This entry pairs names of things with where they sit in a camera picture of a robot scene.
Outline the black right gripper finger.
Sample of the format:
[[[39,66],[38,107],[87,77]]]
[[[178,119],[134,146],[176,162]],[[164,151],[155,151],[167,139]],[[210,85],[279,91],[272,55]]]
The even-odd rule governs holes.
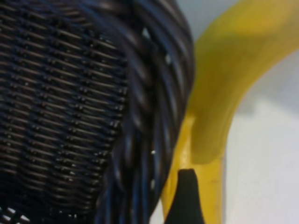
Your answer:
[[[178,172],[175,196],[165,220],[166,224],[204,224],[198,181],[193,169]]]

